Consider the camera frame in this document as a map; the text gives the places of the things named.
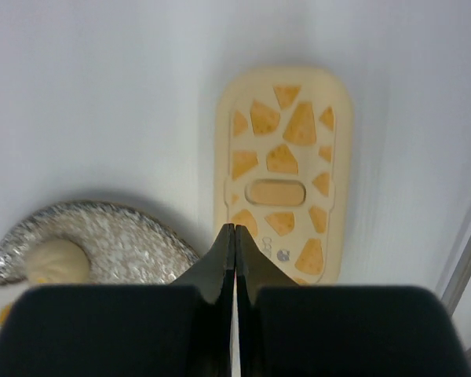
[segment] round plate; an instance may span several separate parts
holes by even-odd
[[[168,284],[198,259],[156,218],[120,204],[61,202],[33,213],[0,243],[0,285],[25,279],[24,255],[54,238],[78,244],[96,284]]]

